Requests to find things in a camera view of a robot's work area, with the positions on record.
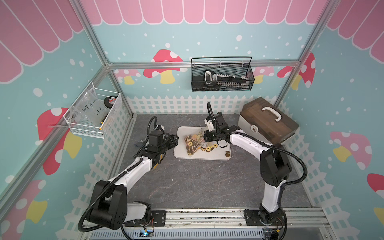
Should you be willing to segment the clear ziploc bag of cookies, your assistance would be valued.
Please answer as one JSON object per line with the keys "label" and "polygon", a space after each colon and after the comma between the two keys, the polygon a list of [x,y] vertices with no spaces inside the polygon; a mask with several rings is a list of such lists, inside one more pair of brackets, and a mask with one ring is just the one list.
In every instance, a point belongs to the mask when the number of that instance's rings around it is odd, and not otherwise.
{"label": "clear ziploc bag of cookies", "polygon": [[198,151],[205,151],[207,148],[207,144],[204,139],[204,128],[199,128],[193,130],[191,134],[187,134],[184,136],[184,141],[186,144],[187,154],[189,156],[194,155]]}

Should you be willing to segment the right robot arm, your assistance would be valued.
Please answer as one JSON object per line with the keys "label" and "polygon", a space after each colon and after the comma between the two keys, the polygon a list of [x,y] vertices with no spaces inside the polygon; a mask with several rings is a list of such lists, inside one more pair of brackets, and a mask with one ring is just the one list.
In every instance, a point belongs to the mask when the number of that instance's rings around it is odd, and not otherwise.
{"label": "right robot arm", "polygon": [[[225,141],[227,144],[242,148],[260,161],[260,174],[265,182],[265,188],[258,216],[263,225],[272,225],[279,216],[283,217],[285,214],[281,206],[285,187],[299,184],[307,178],[306,164],[281,144],[264,143],[237,126],[228,126],[221,112],[214,114],[211,103],[207,103],[207,110],[209,115],[205,124],[208,130],[204,133],[206,142]],[[287,179],[292,172],[290,157],[301,165],[303,174],[297,180],[288,182]]]}

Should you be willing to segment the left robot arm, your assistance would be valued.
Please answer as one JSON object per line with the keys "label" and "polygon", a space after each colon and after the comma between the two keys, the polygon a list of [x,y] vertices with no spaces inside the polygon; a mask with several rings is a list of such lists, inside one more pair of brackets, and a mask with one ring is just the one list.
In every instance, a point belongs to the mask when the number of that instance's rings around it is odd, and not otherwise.
{"label": "left robot arm", "polygon": [[134,161],[116,177],[100,180],[93,189],[89,206],[78,223],[81,233],[101,228],[122,229],[126,223],[134,222],[146,228],[153,221],[152,206],[145,202],[128,202],[128,193],[143,177],[158,166],[168,150],[178,145],[179,138],[165,132],[152,117],[147,126],[146,139]]}

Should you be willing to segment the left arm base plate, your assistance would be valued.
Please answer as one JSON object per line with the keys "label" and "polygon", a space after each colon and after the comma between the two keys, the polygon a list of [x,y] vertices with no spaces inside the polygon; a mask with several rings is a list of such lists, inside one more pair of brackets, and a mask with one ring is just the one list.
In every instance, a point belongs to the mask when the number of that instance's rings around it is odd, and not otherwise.
{"label": "left arm base plate", "polygon": [[166,211],[152,211],[148,217],[145,217],[141,220],[134,220],[131,221],[129,224],[126,224],[126,226],[134,226],[134,227],[164,227],[166,222]]}

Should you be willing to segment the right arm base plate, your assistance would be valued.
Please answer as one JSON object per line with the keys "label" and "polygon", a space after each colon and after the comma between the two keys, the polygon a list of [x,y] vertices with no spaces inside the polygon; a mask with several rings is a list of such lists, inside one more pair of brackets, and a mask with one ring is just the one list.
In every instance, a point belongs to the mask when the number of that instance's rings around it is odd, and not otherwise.
{"label": "right arm base plate", "polygon": [[283,227],[287,219],[286,215],[280,209],[273,213],[259,209],[245,209],[243,214],[247,226]]}

